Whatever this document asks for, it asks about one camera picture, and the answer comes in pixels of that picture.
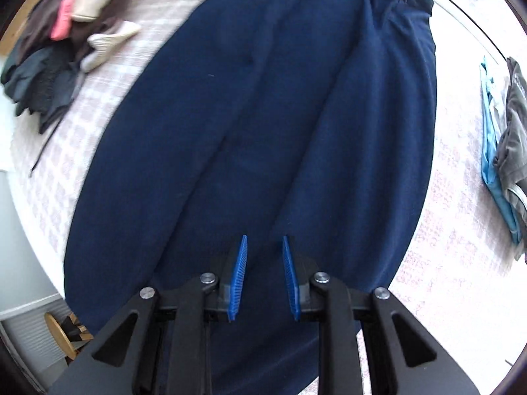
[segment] blue gripper pad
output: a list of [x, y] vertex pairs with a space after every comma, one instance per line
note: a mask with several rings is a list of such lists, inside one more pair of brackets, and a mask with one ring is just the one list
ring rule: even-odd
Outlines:
[[294, 270], [294, 261], [289, 248], [287, 236], [282, 240], [282, 257], [284, 259], [284, 271], [286, 273], [286, 286], [289, 295], [289, 306], [296, 321], [300, 320], [300, 294], [298, 280]]
[[233, 278], [230, 283], [230, 302], [227, 309], [229, 321], [234, 321], [240, 310], [241, 290], [243, 288], [243, 278], [245, 276], [245, 266], [247, 265], [247, 236], [241, 238], [238, 257], [233, 269]]

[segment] teal garment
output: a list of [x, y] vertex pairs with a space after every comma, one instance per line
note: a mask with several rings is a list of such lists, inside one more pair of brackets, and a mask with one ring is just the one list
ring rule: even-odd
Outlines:
[[497, 149], [496, 133], [492, 123], [490, 109], [490, 103], [493, 98], [491, 86], [494, 83], [494, 79], [488, 73], [487, 61], [485, 58], [483, 58], [483, 62], [480, 64], [480, 74], [481, 90], [483, 94], [483, 149], [481, 153], [481, 177], [491, 192], [494, 201], [509, 227], [512, 241], [518, 245], [522, 238], [518, 221], [511, 204], [507, 202], [503, 196], [500, 179], [494, 169], [494, 165], [492, 164]]

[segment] checkered tablecloth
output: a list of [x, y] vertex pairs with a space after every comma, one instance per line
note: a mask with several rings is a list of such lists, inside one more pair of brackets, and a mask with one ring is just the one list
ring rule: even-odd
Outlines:
[[[201, 1], [134, 3], [125, 18], [142, 31], [88, 75], [31, 177], [46, 136], [38, 135], [36, 116], [17, 118], [11, 152], [20, 191], [34, 217], [23, 222], [24, 228], [39, 230], [60, 260], [106, 124], [149, 60]], [[421, 219], [391, 290], [485, 394], [509, 369], [507, 346], [527, 341], [527, 330], [521, 328], [527, 312], [511, 294], [517, 279], [509, 277], [513, 266], [521, 264], [513, 261], [507, 227], [481, 181], [478, 64], [485, 51], [438, 7], [431, 26], [438, 80], [433, 168]], [[362, 364], [367, 382], [364, 355]], [[313, 393], [314, 386], [306, 391]]]

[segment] silver screw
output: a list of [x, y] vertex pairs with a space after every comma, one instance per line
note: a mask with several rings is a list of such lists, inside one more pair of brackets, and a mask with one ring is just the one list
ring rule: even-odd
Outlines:
[[202, 274], [199, 280], [201, 281], [202, 284], [207, 284], [207, 285], [212, 284], [216, 280], [216, 275], [214, 273], [207, 272], [207, 273]]
[[390, 292], [383, 286], [376, 288], [374, 293], [379, 300], [388, 300], [390, 298]]
[[319, 284], [327, 284], [329, 282], [329, 275], [326, 272], [317, 272], [314, 277]]
[[141, 291], [139, 291], [139, 295], [141, 296], [142, 299], [145, 299], [145, 300], [151, 299], [152, 297], [154, 297], [154, 294], [155, 294], [155, 289], [149, 286], [146, 286]]

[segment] navy blue skirt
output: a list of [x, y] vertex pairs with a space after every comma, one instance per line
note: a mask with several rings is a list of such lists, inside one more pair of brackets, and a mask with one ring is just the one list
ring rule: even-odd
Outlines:
[[181, 286], [249, 239], [236, 322], [212, 332], [216, 394], [296, 395], [317, 327], [295, 324], [281, 249], [349, 286], [389, 285], [429, 183], [431, 0], [207, 0], [102, 136], [64, 262], [96, 333], [142, 287]]

